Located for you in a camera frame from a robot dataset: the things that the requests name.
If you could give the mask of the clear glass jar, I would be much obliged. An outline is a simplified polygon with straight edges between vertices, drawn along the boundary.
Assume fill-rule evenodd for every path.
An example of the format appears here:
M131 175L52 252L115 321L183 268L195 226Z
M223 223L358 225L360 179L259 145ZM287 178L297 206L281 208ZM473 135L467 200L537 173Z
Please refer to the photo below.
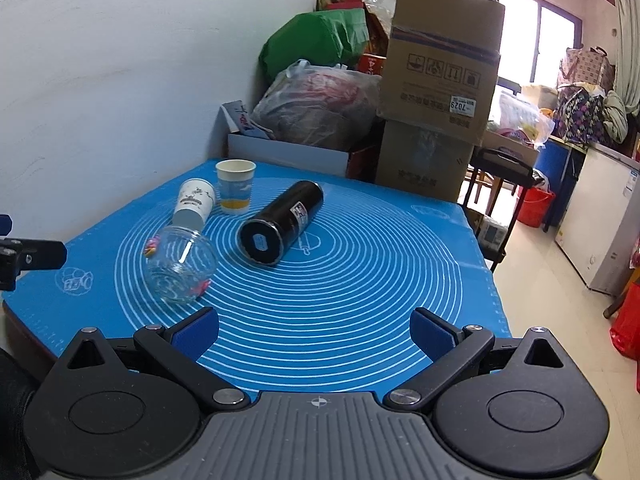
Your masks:
M188 304L204 295L218 259L212 242L198 231L165 226L145 243L143 276L148 289L174 304Z

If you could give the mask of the white printed paper cup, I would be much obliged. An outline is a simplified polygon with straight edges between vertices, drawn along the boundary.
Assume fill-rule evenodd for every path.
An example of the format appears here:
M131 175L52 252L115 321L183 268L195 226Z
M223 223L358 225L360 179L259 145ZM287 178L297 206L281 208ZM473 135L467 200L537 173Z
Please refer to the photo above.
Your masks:
M210 182L199 178L186 180L180 186L171 224L202 232L215 205L216 192Z

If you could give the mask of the blue yellow paper cup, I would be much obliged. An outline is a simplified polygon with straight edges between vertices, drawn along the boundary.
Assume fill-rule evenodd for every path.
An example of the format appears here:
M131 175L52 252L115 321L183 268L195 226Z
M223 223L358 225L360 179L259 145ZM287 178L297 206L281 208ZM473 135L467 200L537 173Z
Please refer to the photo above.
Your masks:
M216 163L219 203L226 214L244 214L250 208L256 164L246 159Z

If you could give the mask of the blue silicone baking mat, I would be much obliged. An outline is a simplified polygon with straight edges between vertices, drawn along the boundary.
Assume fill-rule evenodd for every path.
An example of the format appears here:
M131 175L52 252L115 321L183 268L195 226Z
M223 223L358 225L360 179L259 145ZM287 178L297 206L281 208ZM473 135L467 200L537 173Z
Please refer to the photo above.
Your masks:
M212 307L218 338L198 362L248 394L386 393L428 364L410 337L417 308L509 335L459 206L322 174L314 180L323 205L274 266L242 254L240 217L210 215L204 233L218 263L198 301L170 304L143 277L143 248L170 220L175 179L71 240L62 269L22 278L6 296L8 309L58 356L86 327L126 338Z

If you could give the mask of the black cylindrical thermos bottle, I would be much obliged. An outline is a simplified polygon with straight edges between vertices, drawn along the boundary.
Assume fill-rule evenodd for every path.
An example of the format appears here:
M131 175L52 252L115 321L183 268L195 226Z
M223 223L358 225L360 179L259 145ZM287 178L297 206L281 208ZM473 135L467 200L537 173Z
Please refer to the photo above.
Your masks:
M242 223L238 233L242 252L268 266L279 263L314 220L323 201L324 194L318 183L295 182Z

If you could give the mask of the red plastic bucket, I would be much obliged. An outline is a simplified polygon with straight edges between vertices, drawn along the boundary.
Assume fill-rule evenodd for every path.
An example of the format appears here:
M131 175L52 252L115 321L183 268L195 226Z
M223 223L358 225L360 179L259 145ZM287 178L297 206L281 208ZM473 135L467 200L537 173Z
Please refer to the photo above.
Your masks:
M554 202L555 194L542 188L529 188L526 191L521 188L518 198L524 198L524 203L518 212L518 222L531 228L539 228Z

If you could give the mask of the red bag on floor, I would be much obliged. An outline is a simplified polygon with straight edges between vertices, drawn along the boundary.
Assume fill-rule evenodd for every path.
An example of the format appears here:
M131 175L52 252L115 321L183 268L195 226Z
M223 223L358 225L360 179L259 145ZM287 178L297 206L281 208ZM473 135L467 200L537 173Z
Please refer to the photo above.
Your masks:
M640 287L632 283L610 328L614 348L623 356L639 361L640 353Z

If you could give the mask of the black metal cart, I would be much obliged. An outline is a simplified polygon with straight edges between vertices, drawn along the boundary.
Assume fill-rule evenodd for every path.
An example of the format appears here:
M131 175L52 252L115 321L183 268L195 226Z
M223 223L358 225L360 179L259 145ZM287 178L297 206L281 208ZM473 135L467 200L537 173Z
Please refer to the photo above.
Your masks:
M504 258L506 258L506 244L510 240L516 220L518 220L518 214L524 205L526 193L534 186L534 168L514 155L500 152L495 148L474 148L469 167L471 168L471 173L462 206L464 208L469 207L472 192L480 192L480 175L488 174L489 177L492 177L492 183L484 216L489 220L492 219L499 194L505 183L511 185L513 195L516 194L517 190L520 190L520 195L500 245L497 248L488 246L480 248L485 260L490 262L490 272L494 273L498 265L503 263Z

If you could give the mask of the white chest freezer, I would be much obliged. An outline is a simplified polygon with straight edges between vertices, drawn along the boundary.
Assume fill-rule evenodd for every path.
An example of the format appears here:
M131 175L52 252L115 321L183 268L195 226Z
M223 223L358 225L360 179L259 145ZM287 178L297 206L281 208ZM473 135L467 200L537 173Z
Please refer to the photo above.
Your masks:
M630 277L638 235L639 163L591 145L555 243L587 288L616 296Z

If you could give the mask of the lower cardboard box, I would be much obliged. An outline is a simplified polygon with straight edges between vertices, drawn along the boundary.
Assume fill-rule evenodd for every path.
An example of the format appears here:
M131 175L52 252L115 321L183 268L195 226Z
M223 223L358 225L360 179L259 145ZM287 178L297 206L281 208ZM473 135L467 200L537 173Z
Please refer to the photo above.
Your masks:
M388 120L375 183L455 203L473 151L473 144Z

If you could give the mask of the blue plastic barrel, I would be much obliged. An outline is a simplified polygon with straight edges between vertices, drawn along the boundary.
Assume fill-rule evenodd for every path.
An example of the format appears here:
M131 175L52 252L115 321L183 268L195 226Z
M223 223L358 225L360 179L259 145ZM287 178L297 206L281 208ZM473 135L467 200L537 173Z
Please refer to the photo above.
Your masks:
M547 177L556 196L570 196L585 158L586 152L581 148L550 138L540 149L535 168Z

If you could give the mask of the white flat box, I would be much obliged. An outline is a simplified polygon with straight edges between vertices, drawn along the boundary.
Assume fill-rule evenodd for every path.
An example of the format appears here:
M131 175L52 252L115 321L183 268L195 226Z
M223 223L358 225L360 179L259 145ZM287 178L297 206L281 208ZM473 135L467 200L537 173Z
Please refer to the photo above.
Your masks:
M315 146L252 138L239 133L228 135L230 158L250 159L253 162L290 167L330 174L335 177L354 178L359 167L346 152L316 148Z

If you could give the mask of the purple patterned bag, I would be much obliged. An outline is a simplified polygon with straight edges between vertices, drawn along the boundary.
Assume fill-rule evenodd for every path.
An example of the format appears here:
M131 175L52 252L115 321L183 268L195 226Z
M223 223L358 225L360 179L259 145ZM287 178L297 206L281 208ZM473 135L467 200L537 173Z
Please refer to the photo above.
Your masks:
M555 135L565 142L582 146L608 142L603 123L603 96L577 84L560 88L554 120Z

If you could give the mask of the clear bag with red contents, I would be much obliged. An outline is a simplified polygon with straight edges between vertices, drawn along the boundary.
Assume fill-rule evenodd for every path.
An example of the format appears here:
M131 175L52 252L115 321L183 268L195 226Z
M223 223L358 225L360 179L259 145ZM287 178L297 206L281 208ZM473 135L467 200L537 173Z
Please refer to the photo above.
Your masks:
M348 151L363 144L374 125L381 80L298 60L277 74L250 118L278 141Z

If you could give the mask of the large upper cardboard box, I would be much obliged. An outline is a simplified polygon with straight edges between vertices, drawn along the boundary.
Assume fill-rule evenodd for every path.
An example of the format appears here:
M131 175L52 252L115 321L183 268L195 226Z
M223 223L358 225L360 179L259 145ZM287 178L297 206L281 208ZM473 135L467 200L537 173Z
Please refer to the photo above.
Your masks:
M495 0L396 0L380 115L481 144L505 13Z

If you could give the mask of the green plastic bag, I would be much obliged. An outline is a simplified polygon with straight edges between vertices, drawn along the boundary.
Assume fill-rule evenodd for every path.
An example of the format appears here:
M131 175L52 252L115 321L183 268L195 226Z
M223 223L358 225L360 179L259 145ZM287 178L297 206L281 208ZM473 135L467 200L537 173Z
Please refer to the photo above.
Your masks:
M262 46L258 64L265 81L299 60L312 65L355 65L369 43L363 9L301 13L274 32Z

